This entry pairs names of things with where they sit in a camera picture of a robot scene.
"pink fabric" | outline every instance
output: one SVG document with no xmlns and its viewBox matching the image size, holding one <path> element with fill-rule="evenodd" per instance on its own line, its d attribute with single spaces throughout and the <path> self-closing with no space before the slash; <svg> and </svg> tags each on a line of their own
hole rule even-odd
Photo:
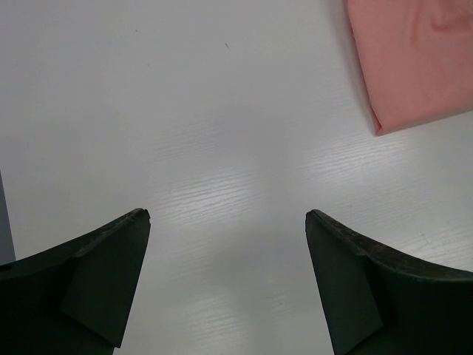
<svg viewBox="0 0 473 355">
<path fill-rule="evenodd" d="M 347 0 L 377 135 L 473 109 L 473 0 Z"/>
</svg>

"black plastic piece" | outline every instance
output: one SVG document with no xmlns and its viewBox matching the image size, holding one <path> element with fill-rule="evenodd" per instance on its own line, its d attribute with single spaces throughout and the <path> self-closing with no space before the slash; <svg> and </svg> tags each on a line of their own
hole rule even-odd
<svg viewBox="0 0 473 355">
<path fill-rule="evenodd" d="M 335 355 L 473 354 L 473 273 L 420 260 L 320 211 L 307 242 Z"/>
<path fill-rule="evenodd" d="M 121 346 L 149 231 L 148 212 L 136 209 L 0 266 L 0 354 L 113 354 Z"/>
<path fill-rule="evenodd" d="M 15 261 L 10 221 L 8 220 L 7 201 L 3 191 L 0 172 L 0 266 Z"/>
</svg>

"cloth fold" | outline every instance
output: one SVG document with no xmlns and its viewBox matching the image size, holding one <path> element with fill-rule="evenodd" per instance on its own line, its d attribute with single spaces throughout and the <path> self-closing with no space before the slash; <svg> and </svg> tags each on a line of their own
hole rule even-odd
<svg viewBox="0 0 473 355">
<path fill-rule="evenodd" d="M 473 0 L 347 0 L 377 135 L 473 109 Z"/>
</svg>

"white tabletop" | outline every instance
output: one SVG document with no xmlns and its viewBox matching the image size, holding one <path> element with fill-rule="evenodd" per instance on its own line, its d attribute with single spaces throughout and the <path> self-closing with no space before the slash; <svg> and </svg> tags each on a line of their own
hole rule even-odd
<svg viewBox="0 0 473 355">
<path fill-rule="evenodd" d="M 314 208 L 473 271 L 473 114 L 375 138 L 342 2 L 1 2 L 17 257 L 152 215 L 116 354 L 331 354 Z"/>
</svg>

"white table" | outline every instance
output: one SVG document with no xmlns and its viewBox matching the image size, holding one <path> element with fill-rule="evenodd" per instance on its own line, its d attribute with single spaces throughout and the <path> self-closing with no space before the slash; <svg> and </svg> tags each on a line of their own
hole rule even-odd
<svg viewBox="0 0 473 355">
<path fill-rule="evenodd" d="M 375 138 L 341 4 L 1 2 L 17 257 L 152 215 L 116 354 L 331 354 L 313 208 L 473 270 L 473 114 Z"/>
</svg>

